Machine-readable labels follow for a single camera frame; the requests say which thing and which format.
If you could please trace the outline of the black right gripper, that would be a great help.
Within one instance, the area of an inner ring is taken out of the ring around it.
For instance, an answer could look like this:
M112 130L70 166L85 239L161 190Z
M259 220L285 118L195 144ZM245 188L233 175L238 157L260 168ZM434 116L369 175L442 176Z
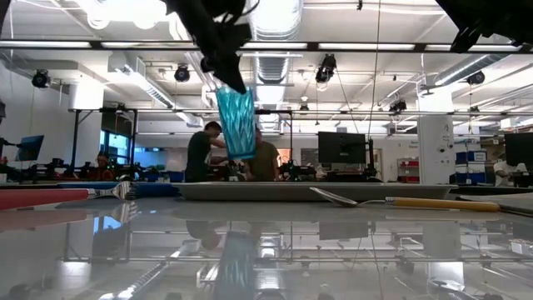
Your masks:
M533 44L533 0L436 0L458 33L450 51L465 53L493 34L513 44Z

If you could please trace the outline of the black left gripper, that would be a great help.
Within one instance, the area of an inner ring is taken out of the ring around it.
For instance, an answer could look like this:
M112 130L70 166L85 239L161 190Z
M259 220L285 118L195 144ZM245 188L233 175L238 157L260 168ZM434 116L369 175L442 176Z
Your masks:
M246 16L247 0L164 0L167 13L176 13L203 55L202 70L212 72L234 91L244 94L237 50L252 39Z

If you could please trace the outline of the teal faceted plastic cup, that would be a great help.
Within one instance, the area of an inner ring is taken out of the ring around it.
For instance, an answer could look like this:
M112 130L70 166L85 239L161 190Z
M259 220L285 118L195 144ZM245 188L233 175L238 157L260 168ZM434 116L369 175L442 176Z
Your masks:
M230 87L221 87L216 91L216 97L228 158L253 158L256 152L253 90L248 87L244 94L240 94Z

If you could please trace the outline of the spoon with yellow handle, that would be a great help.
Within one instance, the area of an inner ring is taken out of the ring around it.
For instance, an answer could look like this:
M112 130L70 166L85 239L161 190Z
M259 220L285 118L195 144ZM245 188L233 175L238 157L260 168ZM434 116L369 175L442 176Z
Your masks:
M501 210L501 207L493 202L467 202L414 197L385 197L383 200L356 202L347 197L342 197L333 192L328 192L317 187L310 187L310 190L327 201L335 203L344 208L358 208L367 204L383 204L402 208L466 210L482 213L498 213Z

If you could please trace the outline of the fork with red handle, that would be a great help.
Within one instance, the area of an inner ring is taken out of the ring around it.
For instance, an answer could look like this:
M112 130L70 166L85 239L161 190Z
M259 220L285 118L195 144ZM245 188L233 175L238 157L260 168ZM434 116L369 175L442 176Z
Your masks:
M132 201L137 196L137 185L132 182L120 182L110 189L3 189L0 190L0 210L28 208L54 203L79 202L107 197L117 198L122 201Z

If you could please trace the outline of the grey plastic tray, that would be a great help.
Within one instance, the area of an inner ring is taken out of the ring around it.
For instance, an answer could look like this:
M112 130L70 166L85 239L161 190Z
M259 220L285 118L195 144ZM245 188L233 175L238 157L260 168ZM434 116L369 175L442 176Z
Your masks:
M188 201L320 202L313 188L354 201L387 197L444 199L455 185L383 182L194 182L176 183Z

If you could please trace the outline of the person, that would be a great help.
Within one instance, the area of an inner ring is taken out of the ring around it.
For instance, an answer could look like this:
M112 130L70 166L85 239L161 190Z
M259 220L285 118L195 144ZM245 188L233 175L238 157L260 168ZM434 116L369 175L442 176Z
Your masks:
M511 166L507 161L497 162L494 167L495 172L495 186L496 187L511 187L514 185L513 177L517 173L526 173L526 165L523 162L516 166Z
M226 144L218 138L221 133L222 126L218 122L211 121L205 125L202 131L192 135L187 146L186 183L206 182L209 166L227 160L226 157L211 157L213 147L226 147Z
M270 142L262 138L262 132L256 128L256 152L249 162L252 177L255 181L276 181L279 177L277 158L279 152Z
M109 165L109 156L100 152L96 158L97 166L93 169L92 179L98 181L114 181L115 174Z

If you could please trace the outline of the white square column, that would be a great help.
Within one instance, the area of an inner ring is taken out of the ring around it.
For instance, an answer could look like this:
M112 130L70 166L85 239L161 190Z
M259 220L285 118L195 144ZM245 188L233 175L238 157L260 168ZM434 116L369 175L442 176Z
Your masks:
M451 116L419 117L417 125L421 184L448 184L456 170Z

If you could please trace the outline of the black monitor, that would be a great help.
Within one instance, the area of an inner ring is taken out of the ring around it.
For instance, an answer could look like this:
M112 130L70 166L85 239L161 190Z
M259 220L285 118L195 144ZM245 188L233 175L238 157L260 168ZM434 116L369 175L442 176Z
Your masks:
M319 132L318 161L320 163L366 162L366 137L359 133Z
M533 168L533 132L509 133L504 138L507 163L524 163L528 169Z

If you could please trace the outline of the blue storage bins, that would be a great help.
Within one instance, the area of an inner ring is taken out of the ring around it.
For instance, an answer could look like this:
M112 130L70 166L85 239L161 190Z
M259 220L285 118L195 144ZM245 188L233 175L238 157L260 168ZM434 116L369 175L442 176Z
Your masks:
M455 180L458 184L486 183L486 150L456 153Z

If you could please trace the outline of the shelf with red bins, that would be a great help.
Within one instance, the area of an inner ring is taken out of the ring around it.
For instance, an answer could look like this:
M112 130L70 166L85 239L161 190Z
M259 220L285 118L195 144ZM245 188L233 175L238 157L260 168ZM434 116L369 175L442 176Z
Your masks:
M419 164L419 160L417 157L397 159L396 180L399 183L419 183L420 182L420 164Z

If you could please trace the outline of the tilted monitor with blue screen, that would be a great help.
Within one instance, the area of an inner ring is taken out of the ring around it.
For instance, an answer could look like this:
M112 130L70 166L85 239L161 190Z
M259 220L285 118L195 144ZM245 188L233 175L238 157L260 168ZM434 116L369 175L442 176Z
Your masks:
M42 142L44 140L43 135L23 137L18 144L16 161L17 162L30 162L38 159Z

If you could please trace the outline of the silver ventilation duct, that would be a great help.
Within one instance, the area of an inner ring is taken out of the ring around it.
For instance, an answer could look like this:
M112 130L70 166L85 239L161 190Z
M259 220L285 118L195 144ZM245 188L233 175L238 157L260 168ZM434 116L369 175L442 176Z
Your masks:
M533 69L533 60L529 57L511 54L468 55L443 70L427 72L426 83L434 87L444 87L465 81L469 76L482 72L484 84L507 79L524 71Z
M248 0L255 9L249 15L254 40L285 42L296 38L301 24L304 0ZM289 59L257 57L257 79L261 83L282 83L286 79Z

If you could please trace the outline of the black metal stand frame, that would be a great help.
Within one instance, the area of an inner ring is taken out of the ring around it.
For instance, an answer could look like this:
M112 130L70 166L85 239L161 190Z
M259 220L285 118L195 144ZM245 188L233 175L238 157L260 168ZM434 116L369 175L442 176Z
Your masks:
M129 151L128 154L128 161L130 164L130 168L133 168L134 165L134 148L135 148L135 141L137 139L137 125L138 125L138 115L139 110L137 108L111 108L111 107L102 107L99 109L69 109L70 113L75 113L74 118L74 129L73 129L73 138L72 138L72 155L71 155L71 162L69 167L67 168L67 173L69 175L74 174L74 168L76 164L77 159L77 139L78 139L78 130L79 125L88 118L92 113L114 113L115 115L118 115L119 113L132 113L133 114L133 120L132 120L132 133L129 138Z

